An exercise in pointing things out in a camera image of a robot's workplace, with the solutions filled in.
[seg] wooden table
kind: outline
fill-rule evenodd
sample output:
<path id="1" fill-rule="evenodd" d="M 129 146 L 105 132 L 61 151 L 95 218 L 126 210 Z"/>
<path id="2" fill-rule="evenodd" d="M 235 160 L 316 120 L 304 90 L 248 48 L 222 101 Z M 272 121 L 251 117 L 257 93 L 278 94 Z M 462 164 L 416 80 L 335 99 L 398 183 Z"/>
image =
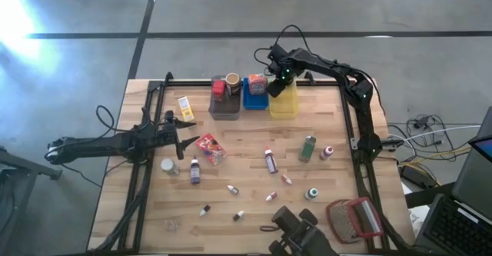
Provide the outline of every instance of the wooden table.
<path id="1" fill-rule="evenodd" d="M 128 82 L 119 128 L 126 129 L 140 123 L 147 85 L 148 80 Z M 198 124 L 180 129 L 180 138 L 211 133 L 228 157 L 218 166 L 211 166 L 194 144 L 186 149 L 182 161 L 176 158 L 174 146 L 157 149 L 141 253 L 269 253 L 268 245 L 280 239 L 281 231 L 265 233 L 259 227 L 272 224 L 273 213 L 283 205 L 287 205 L 295 215 L 304 208 L 311 210 L 319 220 L 318 227 L 327 235 L 335 251 L 367 250 L 364 242 L 338 243 L 324 211 L 331 201 L 357 197 L 339 89 L 298 87 L 298 94 L 300 113 L 296 119 L 273 119 L 268 111 L 242 111 L 237 121 L 215 121 L 208 113 L 210 87 L 166 88 L 163 111 L 173 110 L 181 119 L 178 98 L 187 96 Z M 375 93 L 371 107 L 375 131 L 385 138 L 387 124 Z M 351 111 L 354 130 L 358 132 L 355 113 L 353 109 Z M 305 164 L 298 160 L 298 153 L 307 135 L 315 136 L 317 142 L 313 157 Z M 270 145 L 278 161 L 280 172 L 275 175 L 268 173 L 264 160 L 265 145 Z M 330 161 L 321 161 L 317 155 L 327 145 L 334 147 L 334 155 Z M 197 155 L 201 165 L 199 185 L 190 183 L 193 155 Z M 170 177 L 161 170 L 160 162 L 164 158 L 175 160 L 181 171 L 179 176 Z M 112 157 L 108 168 L 122 160 Z M 394 161 L 378 159 L 374 167 L 384 213 L 402 237 L 413 244 L 414 234 Z M 131 165 L 124 164 L 104 180 L 89 248 L 99 245 L 121 217 L 130 174 Z M 283 183 L 280 179 L 282 174 L 287 174 L 293 185 Z M 239 195 L 231 194 L 227 185 L 238 188 Z M 309 188 L 319 190 L 313 201 L 304 200 L 304 193 Z M 278 193 L 278 197 L 266 202 L 265 198 L 273 191 Z M 200 217 L 200 210 L 207 204 L 211 210 Z M 241 210 L 244 217 L 234 222 L 232 217 Z M 168 231 L 166 225 L 170 221 L 177 223 L 177 231 Z M 127 244 L 133 240 L 134 226 L 135 220 L 131 224 Z"/>

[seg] laptop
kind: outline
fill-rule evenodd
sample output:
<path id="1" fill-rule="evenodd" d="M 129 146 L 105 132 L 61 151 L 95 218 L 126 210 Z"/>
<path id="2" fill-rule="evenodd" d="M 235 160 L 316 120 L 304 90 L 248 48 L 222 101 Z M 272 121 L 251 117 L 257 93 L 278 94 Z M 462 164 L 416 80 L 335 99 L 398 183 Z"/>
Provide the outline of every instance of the laptop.
<path id="1" fill-rule="evenodd" d="M 492 255 L 492 107 L 469 144 L 451 196 L 435 197 L 416 246 L 449 255 Z"/>

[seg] yellow container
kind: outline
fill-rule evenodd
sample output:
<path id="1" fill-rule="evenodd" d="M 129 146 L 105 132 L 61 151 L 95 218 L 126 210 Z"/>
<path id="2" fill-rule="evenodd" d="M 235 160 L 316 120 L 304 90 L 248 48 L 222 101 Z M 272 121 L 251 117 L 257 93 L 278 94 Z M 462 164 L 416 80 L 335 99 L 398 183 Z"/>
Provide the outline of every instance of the yellow container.
<path id="1" fill-rule="evenodd" d="M 272 118 L 296 118 L 299 112 L 298 87 L 296 81 L 287 86 L 276 98 L 269 97 Z"/>

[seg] concrete floor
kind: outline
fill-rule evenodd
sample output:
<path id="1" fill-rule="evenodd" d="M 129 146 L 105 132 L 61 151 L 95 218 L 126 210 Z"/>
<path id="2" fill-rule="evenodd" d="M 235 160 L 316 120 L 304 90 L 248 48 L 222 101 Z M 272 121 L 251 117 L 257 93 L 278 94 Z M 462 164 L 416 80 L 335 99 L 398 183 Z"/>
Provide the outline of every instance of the concrete floor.
<path id="1" fill-rule="evenodd" d="M 492 30 L 492 0 L 156 0 L 150 32 Z M 0 145 L 46 165 L 46 144 L 61 136 L 104 130 L 96 105 L 117 115 L 136 39 L 23 40 L 12 33 L 139 32 L 147 0 L 4 0 L 0 14 Z M 209 78 L 262 71 L 255 48 L 274 39 L 153 40 L 145 42 L 137 78 Z M 326 58 L 377 79 L 387 120 L 402 123 L 438 114 L 448 127 L 481 123 L 492 105 L 490 37 L 309 38 Z M 285 48 L 300 40 L 281 40 Z M 461 144 L 477 130 L 452 131 Z M 410 155 L 401 148 L 400 159 Z M 441 182 L 456 179 L 456 163 L 426 161 Z M 106 158 L 70 164 L 100 182 Z M 85 250 L 99 190 L 70 171 L 40 178 L 11 255 Z"/>

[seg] blue bin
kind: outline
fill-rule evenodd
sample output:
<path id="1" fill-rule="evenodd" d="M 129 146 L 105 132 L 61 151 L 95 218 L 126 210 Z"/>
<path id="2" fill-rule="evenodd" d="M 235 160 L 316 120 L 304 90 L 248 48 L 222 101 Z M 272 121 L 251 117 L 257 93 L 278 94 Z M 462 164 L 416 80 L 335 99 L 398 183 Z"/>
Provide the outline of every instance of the blue bin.
<path id="1" fill-rule="evenodd" d="M 265 110 L 268 107 L 268 93 L 251 95 L 247 78 L 243 78 L 243 106 L 247 110 Z"/>

